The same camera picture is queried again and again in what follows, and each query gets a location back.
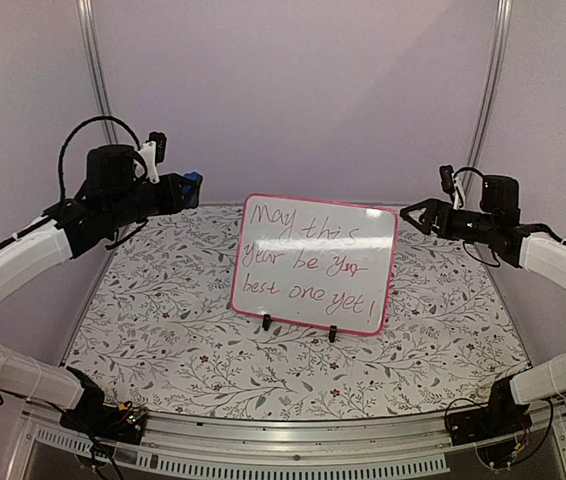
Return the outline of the blue whiteboard eraser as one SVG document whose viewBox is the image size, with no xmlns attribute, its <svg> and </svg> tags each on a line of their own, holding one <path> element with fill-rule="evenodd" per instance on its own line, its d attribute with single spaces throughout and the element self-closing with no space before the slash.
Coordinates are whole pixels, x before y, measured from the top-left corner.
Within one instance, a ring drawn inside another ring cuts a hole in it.
<svg viewBox="0 0 566 480">
<path fill-rule="evenodd" d="M 203 176 L 198 172 L 185 173 L 183 178 L 184 183 L 186 184 L 186 189 L 188 190 L 198 190 L 203 181 Z"/>
</svg>

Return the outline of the pink framed whiteboard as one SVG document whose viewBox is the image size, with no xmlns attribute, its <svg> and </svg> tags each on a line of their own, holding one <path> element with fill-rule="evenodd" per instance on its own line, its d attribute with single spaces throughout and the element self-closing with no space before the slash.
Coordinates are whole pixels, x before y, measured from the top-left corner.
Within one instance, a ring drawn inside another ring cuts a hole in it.
<svg viewBox="0 0 566 480">
<path fill-rule="evenodd" d="M 240 221 L 232 309 L 341 334 L 378 335 L 398 223 L 387 207 L 250 195 Z"/>
</svg>

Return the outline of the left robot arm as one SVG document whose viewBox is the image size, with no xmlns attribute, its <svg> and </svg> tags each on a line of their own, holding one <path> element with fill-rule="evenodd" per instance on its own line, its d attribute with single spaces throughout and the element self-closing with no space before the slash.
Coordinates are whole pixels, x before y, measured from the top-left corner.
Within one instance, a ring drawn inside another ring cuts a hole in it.
<svg viewBox="0 0 566 480">
<path fill-rule="evenodd" d="M 120 230 L 142 229 L 154 216 L 195 209 L 203 177 L 160 175 L 164 157 L 154 141 L 140 147 L 107 145 L 87 155 L 77 194 L 62 197 L 20 232 L 0 243 L 0 303 L 42 273 L 74 260 L 101 241 L 110 250 L 125 242 Z M 117 436 L 139 425 L 105 402 L 85 373 L 54 367 L 0 344 L 0 392 L 36 399 L 61 412 L 63 427 L 92 436 Z"/>
</svg>

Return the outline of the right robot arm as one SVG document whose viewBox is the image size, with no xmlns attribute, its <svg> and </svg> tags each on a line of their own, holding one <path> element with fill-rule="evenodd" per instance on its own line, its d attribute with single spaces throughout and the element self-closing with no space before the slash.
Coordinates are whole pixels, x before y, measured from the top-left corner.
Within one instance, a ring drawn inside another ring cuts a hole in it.
<svg viewBox="0 0 566 480">
<path fill-rule="evenodd" d="M 440 170 L 445 199 L 429 198 L 401 209 L 400 216 L 424 235 L 485 246 L 496 264 L 510 265 L 537 277 L 522 294 L 506 286 L 507 275 L 497 280 L 499 292 L 531 339 L 538 327 L 547 340 L 566 332 L 566 239 L 545 223 L 525 223 L 519 206 L 519 183 L 512 177 L 482 174 L 479 206 L 471 209 L 461 180 L 463 172 Z M 523 294 L 530 298 L 525 300 Z M 445 414 L 444 424 L 453 444 L 464 445 L 531 428 L 530 407 L 537 401 L 566 399 L 566 339 L 558 340 L 552 354 L 539 357 L 532 367 L 496 380 L 483 406 Z"/>
</svg>

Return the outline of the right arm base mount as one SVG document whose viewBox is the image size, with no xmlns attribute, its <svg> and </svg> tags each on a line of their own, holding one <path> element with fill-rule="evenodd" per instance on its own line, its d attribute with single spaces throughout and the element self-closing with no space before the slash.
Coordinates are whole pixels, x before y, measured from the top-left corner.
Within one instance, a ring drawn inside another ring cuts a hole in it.
<svg viewBox="0 0 566 480">
<path fill-rule="evenodd" d="M 477 446 L 481 463 L 493 470 L 511 467 L 523 451 L 532 419 L 525 407 L 492 412 L 487 406 L 444 414 L 453 446 Z"/>
</svg>

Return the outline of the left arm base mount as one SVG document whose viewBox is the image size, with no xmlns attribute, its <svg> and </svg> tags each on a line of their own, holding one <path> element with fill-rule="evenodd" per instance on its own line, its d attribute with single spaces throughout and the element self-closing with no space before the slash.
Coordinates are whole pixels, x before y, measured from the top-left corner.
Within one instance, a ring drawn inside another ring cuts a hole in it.
<svg viewBox="0 0 566 480">
<path fill-rule="evenodd" d="M 97 439 L 139 445 L 147 423 L 148 410 L 130 401 L 118 405 L 104 403 L 102 397 L 82 397 L 73 409 L 66 409 L 60 425 Z"/>
</svg>

